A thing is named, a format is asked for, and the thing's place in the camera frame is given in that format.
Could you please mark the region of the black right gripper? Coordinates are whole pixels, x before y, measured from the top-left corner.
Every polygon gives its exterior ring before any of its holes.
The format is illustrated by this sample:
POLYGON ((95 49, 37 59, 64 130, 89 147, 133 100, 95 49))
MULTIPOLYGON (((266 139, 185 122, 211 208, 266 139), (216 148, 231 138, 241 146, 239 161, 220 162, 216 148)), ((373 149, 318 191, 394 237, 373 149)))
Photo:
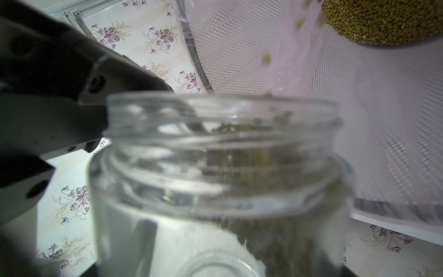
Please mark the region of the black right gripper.
POLYGON ((92 151, 106 98, 168 91, 159 76, 21 1, 1 2, 1 223, 36 206, 52 156, 92 151))

